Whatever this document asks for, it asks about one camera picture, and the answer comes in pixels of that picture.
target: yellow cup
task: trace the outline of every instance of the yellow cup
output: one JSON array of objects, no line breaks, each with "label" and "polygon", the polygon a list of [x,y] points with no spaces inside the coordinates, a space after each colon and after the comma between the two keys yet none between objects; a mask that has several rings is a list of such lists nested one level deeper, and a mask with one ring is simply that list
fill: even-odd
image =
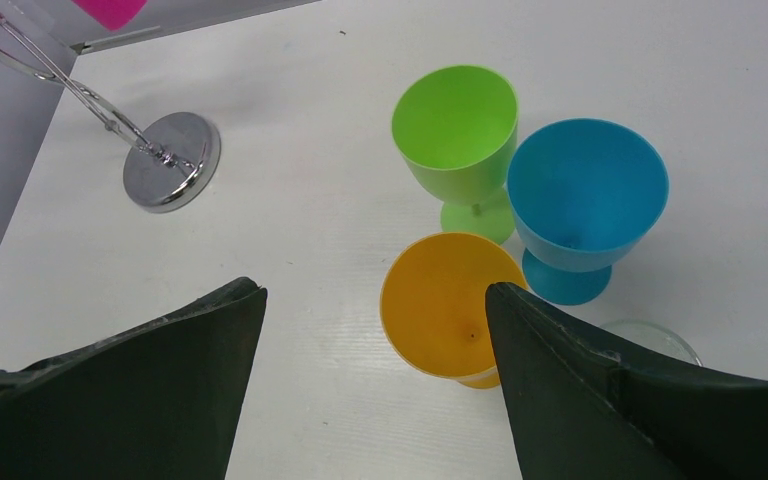
[{"label": "yellow cup", "polygon": [[496,282],[525,288],[516,261],[470,233],[439,233],[409,246],[381,287],[381,323],[412,367],[468,387],[499,385],[484,294]]}]

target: white table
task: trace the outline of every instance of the white table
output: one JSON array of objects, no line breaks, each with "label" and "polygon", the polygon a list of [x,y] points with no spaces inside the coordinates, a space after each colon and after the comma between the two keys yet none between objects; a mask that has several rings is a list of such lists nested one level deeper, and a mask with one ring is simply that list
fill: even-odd
[{"label": "white table", "polygon": [[661,221],[569,311],[658,322],[768,379],[768,2],[748,0],[326,0],[80,57],[74,77],[143,125],[211,118],[222,160],[193,203],[147,214],[127,148],[65,95],[0,249],[0,368],[248,275],[270,297],[228,478],[517,478],[501,390],[412,370],[378,319],[393,258],[439,228],[390,115],[455,63],[513,82],[521,138],[601,117],[667,163]]}]

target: green cup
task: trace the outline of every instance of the green cup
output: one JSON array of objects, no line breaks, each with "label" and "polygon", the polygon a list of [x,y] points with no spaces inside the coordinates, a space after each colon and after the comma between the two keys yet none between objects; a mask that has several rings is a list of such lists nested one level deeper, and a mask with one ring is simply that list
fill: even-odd
[{"label": "green cup", "polygon": [[413,176],[444,202],[444,232],[510,237],[502,185],[516,150],[517,100],[504,77],[472,65],[430,73],[402,95],[392,130]]}]

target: pink object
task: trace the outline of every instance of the pink object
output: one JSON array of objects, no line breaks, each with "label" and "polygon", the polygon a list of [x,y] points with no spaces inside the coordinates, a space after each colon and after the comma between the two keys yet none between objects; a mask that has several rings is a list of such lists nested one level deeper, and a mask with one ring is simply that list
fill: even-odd
[{"label": "pink object", "polygon": [[108,30],[118,30],[130,22],[147,0],[72,0]]}]

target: blue cup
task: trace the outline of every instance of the blue cup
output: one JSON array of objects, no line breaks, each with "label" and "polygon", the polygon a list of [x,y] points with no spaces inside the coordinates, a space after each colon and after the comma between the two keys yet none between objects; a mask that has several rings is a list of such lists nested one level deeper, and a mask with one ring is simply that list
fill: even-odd
[{"label": "blue cup", "polygon": [[528,285],[560,305],[593,300],[611,265],[661,216],[668,193],[660,155],[628,128],[585,118],[541,128],[508,169]]}]

